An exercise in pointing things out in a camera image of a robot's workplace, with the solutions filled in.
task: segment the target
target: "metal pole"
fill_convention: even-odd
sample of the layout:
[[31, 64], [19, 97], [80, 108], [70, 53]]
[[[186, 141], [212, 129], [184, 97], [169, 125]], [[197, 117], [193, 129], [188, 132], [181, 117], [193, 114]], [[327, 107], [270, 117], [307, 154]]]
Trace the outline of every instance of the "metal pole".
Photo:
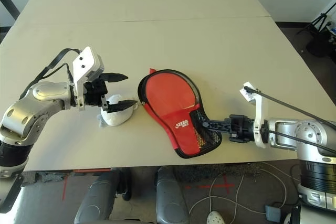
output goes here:
[[19, 10], [16, 8], [12, 0], [0, 0], [1, 3], [5, 6], [8, 12], [12, 15], [12, 17], [16, 20], [20, 15]]

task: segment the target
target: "black mesh pocket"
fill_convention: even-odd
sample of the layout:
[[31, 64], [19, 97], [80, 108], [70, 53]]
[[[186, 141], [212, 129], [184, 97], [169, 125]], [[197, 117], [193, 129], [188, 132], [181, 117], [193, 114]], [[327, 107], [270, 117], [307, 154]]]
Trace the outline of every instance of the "black mesh pocket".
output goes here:
[[217, 146], [221, 142], [222, 135], [220, 132], [209, 131], [202, 126], [202, 123], [207, 121], [206, 115], [204, 112], [202, 113], [202, 110], [191, 111], [189, 115], [195, 128], [198, 146], [201, 150]]

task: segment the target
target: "red fabric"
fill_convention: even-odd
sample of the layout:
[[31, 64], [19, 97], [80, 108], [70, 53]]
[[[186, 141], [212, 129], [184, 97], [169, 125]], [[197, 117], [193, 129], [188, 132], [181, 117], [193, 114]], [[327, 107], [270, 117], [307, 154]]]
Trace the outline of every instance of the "red fabric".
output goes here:
[[167, 133], [167, 135], [168, 135], [168, 137], [170, 139], [170, 142], [173, 145], [174, 150], [177, 149], [178, 148], [178, 144], [177, 144], [175, 136], [174, 136], [173, 132], [170, 130], [170, 128], [166, 124], [164, 124], [163, 121], [161, 121], [161, 119], [152, 111], [151, 107], [149, 107], [148, 104], [145, 104], [144, 108], [147, 111], [147, 113], [151, 117], [153, 117], [158, 122], [159, 125], [161, 125], [164, 128], [164, 130], [166, 131], [166, 133]]
[[166, 130], [174, 149], [187, 155], [200, 149], [189, 112], [199, 108], [189, 84], [176, 74], [158, 73], [146, 82], [145, 109]]

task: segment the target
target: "printed logo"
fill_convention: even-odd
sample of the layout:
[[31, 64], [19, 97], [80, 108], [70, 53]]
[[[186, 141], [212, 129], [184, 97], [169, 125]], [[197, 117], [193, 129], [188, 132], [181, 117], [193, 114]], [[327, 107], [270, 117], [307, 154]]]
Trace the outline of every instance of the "printed logo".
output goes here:
[[182, 121], [182, 122], [177, 123], [176, 126], [175, 126], [175, 128], [178, 129], [180, 126], [181, 126], [181, 127], [186, 127], [186, 126], [188, 126], [188, 125], [189, 125], [188, 120], [184, 120], [184, 121]]

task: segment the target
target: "black cable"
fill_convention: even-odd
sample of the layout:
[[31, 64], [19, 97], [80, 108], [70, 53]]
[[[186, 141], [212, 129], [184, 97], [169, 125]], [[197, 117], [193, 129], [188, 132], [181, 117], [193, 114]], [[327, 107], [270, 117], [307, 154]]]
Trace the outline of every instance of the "black cable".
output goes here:
[[60, 70], [63, 66], [67, 66], [67, 74], [68, 74], [68, 79], [70, 82], [73, 82], [73, 77], [72, 77], [72, 74], [71, 74], [71, 71], [70, 71], [70, 68], [69, 68], [69, 65], [67, 63], [63, 63], [60, 67], [56, 68], [53, 72], [51, 72], [50, 74], [46, 75], [46, 76], [43, 76], [41, 78], [41, 80], [43, 79], [46, 79], [50, 76], [52, 76], [54, 73], [56, 73], [58, 70]]
[[328, 152], [331, 152], [333, 154], [336, 154], [336, 150], [333, 150], [331, 148], [325, 147], [325, 146], [320, 145], [320, 144], [316, 144], [316, 143], [313, 143], [313, 142], [310, 142], [310, 141], [307, 141], [307, 140], [303, 140], [303, 139], [300, 139], [300, 138], [295, 137], [295, 136], [286, 135], [286, 134], [283, 134], [283, 133], [277, 132], [277, 131], [272, 131], [272, 130], [266, 130], [266, 131], [269, 132], [269, 133], [273, 133], [273, 134], [279, 135], [279, 136], [284, 136], [284, 137], [293, 139], [295, 141], [298, 141], [298, 142], [301, 142], [301, 143], [304, 143], [304, 144], [310, 144], [310, 145], [315, 146], [317, 148], [321, 148], [321, 149], [323, 149], [325, 151], [328, 151]]
[[283, 106], [285, 106], [285, 107], [288, 107], [288, 108], [290, 108], [290, 109], [292, 109], [292, 110], [295, 110], [295, 111], [300, 112], [300, 113], [302, 113], [302, 114], [304, 114], [304, 115], [306, 115], [306, 116], [309, 116], [310, 118], [314, 118], [315, 120], [319, 121], [320, 123], [323, 123], [323, 124], [325, 124], [325, 125], [331, 127], [332, 129], [336, 130], [336, 125], [334, 125], [334, 124], [328, 122], [327, 120], [324, 120], [324, 119], [322, 119], [322, 118], [319, 118], [318, 116], [315, 116], [315, 115], [313, 115], [313, 114], [311, 114], [311, 113], [309, 113], [309, 112], [307, 112], [307, 111], [304, 111], [304, 110], [302, 110], [302, 109], [299, 109], [299, 108], [297, 108], [297, 107], [295, 107], [295, 106], [293, 106], [293, 105], [290, 105], [290, 104], [288, 104], [288, 103], [282, 102], [282, 101], [280, 101], [280, 100], [278, 100], [278, 99], [276, 99], [276, 98], [270, 97], [269, 95], [266, 95], [266, 94], [264, 94], [264, 93], [262, 93], [262, 92], [260, 92], [260, 91], [258, 91], [258, 90], [251, 89], [250, 87], [245, 86], [244, 89], [245, 89], [246, 91], [248, 91], [249, 93], [256, 93], [256, 94], [258, 94], [258, 95], [260, 95], [260, 96], [262, 96], [262, 97], [265, 97], [265, 98], [267, 98], [267, 99], [269, 99], [269, 100], [271, 100], [271, 101], [274, 101], [274, 102], [279, 103], [279, 104], [281, 104], [281, 105], [283, 105]]
[[78, 54], [81, 53], [81, 50], [79, 49], [74, 49], [74, 48], [65, 48], [63, 49], [61, 52], [58, 53], [58, 55], [51, 61], [51, 63], [46, 66], [36, 77], [33, 81], [31, 81], [28, 86], [25, 88], [25, 90], [22, 92], [22, 94], [20, 95], [19, 97], [19, 100], [22, 99], [23, 97], [25, 97], [25, 95], [27, 94], [28, 92], [28, 89], [32, 86], [32, 85], [35, 85], [36, 83], [38, 83], [40, 80], [44, 79], [43, 77], [45, 76], [45, 74], [50, 70], [50, 69], [53, 69], [57, 63], [64, 57], [64, 55], [66, 55], [68, 52], [70, 51], [74, 51]]
[[[294, 188], [295, 188], [295, 190], [296, 190], [296, 192], [297, 192], [297, 196], [298, 196], [298, 198], [297, 198], [297, 200], [296, 200], [295, 203], [285, 203], [285, 204], [284, 204], [285, 206], [295, 206], [295, 205], [297, 205], [297, 204], [299, 203], [299, 200], [300, 200], [300, 198], [299, 198], [298, 187], [297, 187], [297, 185], [295, 184], [295, 181], [294, 181], [294, 178], [293, 178], [293, 168], [294, 168], [295, 166], [298, 166], [298, 164], [295, 164], [295, 165], [292, 165], [292, 166], [291, 166], [291, 168], [289, 169], [289, 174], [290, 174], [291, 181], [292, 181], [292, 183], [293, 183], [293, 185], [294, 185]], [[275, 204], [282, 204], [282, 202], [275, 201], [275, 202], [273, 202], [273, 203], [271, 204], [271, 206], [273, 207]]]

